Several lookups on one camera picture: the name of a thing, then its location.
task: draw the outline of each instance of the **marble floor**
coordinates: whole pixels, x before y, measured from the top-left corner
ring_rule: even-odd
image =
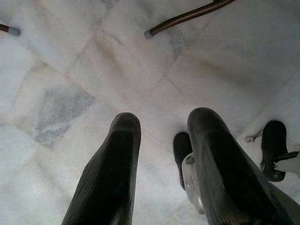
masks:
[[[179,185],[174,135],[218,112],[258,165],[271,119],[300,150],[300,2],[238,0],[146,40],[207,0],[0,0],[0,220],[57,225],[120,112],[142,125],[134,225],[206,225]],[[300,203],[300,179],[276,184]]]

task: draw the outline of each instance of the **floor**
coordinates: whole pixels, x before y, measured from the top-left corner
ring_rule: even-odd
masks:
[[[0,0],[0,218],[57,225],[120,112],[142,124],[134,225],[206,225],[179,185],[174,135],[210,107],[259,165],[267,121],[300,149],[300,2],[238,0],[146,40],[207,0]],[[300,203],[300,179],[276,184]]]

